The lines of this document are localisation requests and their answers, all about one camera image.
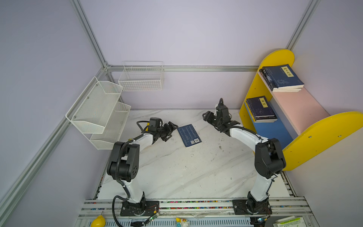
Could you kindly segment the blue book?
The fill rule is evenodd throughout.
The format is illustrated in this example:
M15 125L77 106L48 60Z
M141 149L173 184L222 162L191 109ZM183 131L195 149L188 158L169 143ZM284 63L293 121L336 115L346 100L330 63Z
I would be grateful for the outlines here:
M192 124L179 127L177 131L186 148L202 143L201 138Z
M280 66L265 66L261 69L263 69L266 74L277 83L278 87L297 87L304 85L288 64Z
M273 123L278 119L265 96L248 98L246 104L256 123Z

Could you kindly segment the black book with barcode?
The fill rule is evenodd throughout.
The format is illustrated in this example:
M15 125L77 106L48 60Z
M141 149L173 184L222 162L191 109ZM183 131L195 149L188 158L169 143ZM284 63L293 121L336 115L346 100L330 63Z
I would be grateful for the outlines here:
M259 75L263 77L263 79L266 81L268 87L272 92L299 92L303 89L304 85L301 86L292 86L292 87L278 87L277 83L266 74L266 72L263 69L259 69Z

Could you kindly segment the blue book front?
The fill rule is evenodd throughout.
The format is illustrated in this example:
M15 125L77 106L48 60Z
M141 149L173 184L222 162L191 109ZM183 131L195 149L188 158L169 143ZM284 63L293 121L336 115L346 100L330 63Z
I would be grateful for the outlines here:
M304 85L288 64L280 66L265 66L261 69L263 69L266 74L277 83L278 87L297 87Z

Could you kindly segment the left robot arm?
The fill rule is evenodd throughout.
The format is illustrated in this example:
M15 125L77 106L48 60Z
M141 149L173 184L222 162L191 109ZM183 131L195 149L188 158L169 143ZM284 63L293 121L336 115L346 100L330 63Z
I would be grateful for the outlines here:
M140 152L155 144L158 139L166 142L178 126L172 122L163 123L160 118L137 121L140 135L126 142L116 142L109 157L106 173L124 190L126 196L114 196L112 199L112 215L116 216L115 204L122 201L121 216L141 216L147 211L156 211L159 202L147 202L144 191L136 179L140 168Z

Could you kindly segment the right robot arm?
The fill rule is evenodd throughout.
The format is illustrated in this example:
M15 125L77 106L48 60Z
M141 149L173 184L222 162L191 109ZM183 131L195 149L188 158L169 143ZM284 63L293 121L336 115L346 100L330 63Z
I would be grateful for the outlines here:
M268 208L269 190L275 178L286 167L286 160L278 139L268 139L245 128L238 121L232 120L223 99L217 104L214 112L202 114L205 122L220 133L235 138L254 151L254 166L258 173L253 188L248 192L246 211L258 214Z

